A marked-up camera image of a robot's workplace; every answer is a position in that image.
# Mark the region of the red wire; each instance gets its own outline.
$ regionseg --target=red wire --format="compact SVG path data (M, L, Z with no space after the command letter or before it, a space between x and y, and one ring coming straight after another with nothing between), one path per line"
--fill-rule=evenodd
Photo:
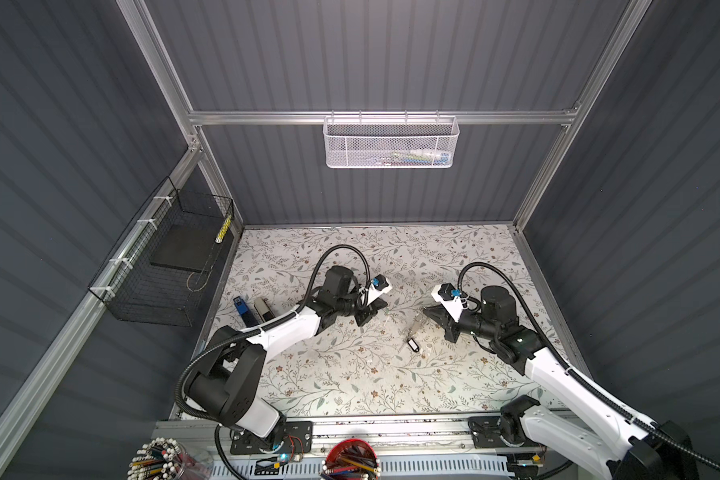
M291 439L291 444L293 444L294 437L288 436ZM299 437L296 437L296 440L298 440L298 444L301 445L302 454L304 454L304 444L302 443L302 440Z

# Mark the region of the white wire basket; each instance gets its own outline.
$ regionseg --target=white wire basket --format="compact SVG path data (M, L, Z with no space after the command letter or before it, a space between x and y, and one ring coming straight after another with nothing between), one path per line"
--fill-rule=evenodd
M322 132L330 168L449 168L459 129L455 117L354 123L326 117Z

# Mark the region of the black wire basket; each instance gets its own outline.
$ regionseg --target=black wire basket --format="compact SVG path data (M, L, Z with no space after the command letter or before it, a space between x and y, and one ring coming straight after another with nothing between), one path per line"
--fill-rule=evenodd
M174 189L150 220L137 220L144 225L124 255L113 258L113 248L100 272L116 262L115 273L106 286L91 283L90 292L118 320L192 326L234 237L227 234L233 211L231 198Z

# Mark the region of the black motor housing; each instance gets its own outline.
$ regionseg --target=black motor housing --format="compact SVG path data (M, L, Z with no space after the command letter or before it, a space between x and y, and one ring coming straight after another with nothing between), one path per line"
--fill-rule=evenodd
M230 326L219 328L209 345L234 337ZM200 360L184 383L184 394L192 398L206 412L224 426L234 426L248 411L259 387L266 351L261 345L247 340L229 349L217 350ZM238 360L231 372L223 367L222 360Z
M456 322L442 305L424 308L424 314L445 330L445 339L456 343L461 332L493 340L520 325L517 303L509 291L499 285L480 291L480 305L474 311L464 310Z

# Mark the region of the wire mesh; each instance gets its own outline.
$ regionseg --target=wire mesh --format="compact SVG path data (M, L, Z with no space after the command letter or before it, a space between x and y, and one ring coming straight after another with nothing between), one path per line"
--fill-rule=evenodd
M456 118L437 123L346 124L326 118L330 168L448 168L459 129Z
M139 233L121 258L110 259L116 269L106 286L90 291L119 320L191 326L219 253L232 235L212 242L201 272L191 272L151 263L172 226L184 226L218 234L232 200L189 190L173 190L149 220L138 220Z

